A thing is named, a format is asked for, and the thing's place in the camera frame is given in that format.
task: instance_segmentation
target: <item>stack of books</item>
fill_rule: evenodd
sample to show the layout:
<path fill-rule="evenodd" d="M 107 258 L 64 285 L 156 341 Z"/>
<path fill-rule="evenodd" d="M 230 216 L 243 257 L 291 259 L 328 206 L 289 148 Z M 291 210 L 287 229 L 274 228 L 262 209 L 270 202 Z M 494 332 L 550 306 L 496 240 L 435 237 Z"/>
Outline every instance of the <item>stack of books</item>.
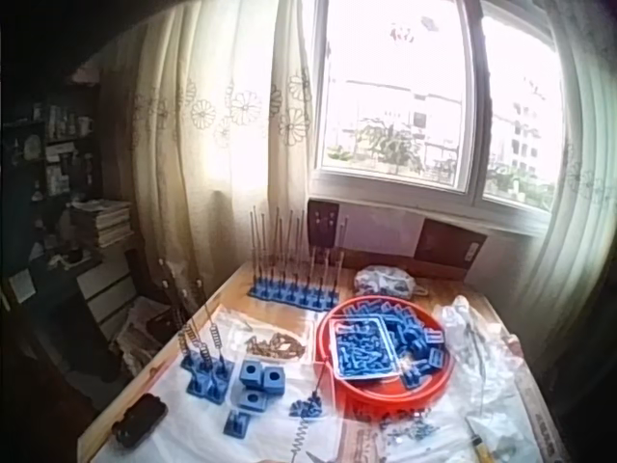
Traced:
<path fill-rule="evenodd" d="M 131 236 L 129 207 L 124 201 L 73 203 L 70 221 L 77 241 L 85 248 L 104 249 Z"/>

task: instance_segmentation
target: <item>smartphone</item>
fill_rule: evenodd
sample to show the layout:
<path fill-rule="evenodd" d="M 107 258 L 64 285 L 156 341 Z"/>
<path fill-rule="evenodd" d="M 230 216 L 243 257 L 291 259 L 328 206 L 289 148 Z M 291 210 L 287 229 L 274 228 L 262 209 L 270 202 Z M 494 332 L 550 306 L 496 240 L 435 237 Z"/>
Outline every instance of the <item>smartphone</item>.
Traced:
<path fill-rule="evenodd" d="M 167 410 L 159 397 L 144 394 L 112 425 L 112 433 L 123 447 L 134 449 L 165 418 Z"/>

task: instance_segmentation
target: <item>window glass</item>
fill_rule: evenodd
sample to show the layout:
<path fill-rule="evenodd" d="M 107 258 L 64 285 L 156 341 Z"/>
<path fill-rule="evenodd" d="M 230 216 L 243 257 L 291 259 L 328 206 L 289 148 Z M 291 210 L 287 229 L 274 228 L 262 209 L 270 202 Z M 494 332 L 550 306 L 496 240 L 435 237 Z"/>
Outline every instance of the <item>window glass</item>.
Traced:
<path fill-rule="evenodd" d="M 323 168 L 467 185 L 465 53 L 446 0 L 331 0 Z"/>
<path fill-rule="evenodd" d="M 549 211 L 564 138 L 557 55 L 544 42 L 487 15 L 486 11 L 482 28 L 493 102 L 492 143 L 484 196 Z M 500 129 L 505 125 L 512 128 Z M 529 141 L 534 148 L 527 158 Z M 499 150 L 507 145 L 511 145 L 511 152 Z M 519 155 L 519 148 L 520 156 L 526 160 L 517 171 L 512 161 Z"/>

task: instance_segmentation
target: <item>electrical outlet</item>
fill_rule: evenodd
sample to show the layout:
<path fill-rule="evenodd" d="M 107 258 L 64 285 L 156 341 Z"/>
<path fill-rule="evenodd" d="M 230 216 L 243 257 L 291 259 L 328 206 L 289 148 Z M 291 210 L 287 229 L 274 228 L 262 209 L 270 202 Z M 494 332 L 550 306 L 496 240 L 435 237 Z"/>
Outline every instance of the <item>electrical outlet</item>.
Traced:
<path fill-rule="evenodd" d="M 465 254 L 465 262 L 471 262 L 475 257 L 475 253 L 480 249 L 480 243 L 471 243 L 467 253 Z"/>
<path fill-rule="evenodd" d="M 320 248 L 333 248 L 338 223 L 338 204 L 326 201 L 308 201 L 308 243 Z"/>

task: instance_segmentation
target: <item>window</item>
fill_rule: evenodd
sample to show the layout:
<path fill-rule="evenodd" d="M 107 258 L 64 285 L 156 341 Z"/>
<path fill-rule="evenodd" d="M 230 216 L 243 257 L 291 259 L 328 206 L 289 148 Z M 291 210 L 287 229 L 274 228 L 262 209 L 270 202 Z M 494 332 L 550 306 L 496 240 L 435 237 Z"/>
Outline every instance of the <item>window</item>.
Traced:
<path fill-rule="evenodd" d="M 474 0 L 313 1 L 312 196 L 546 227 L 563 142 L 548 28 Z M 513 188 L 528 137 L 537 175 Z"/>

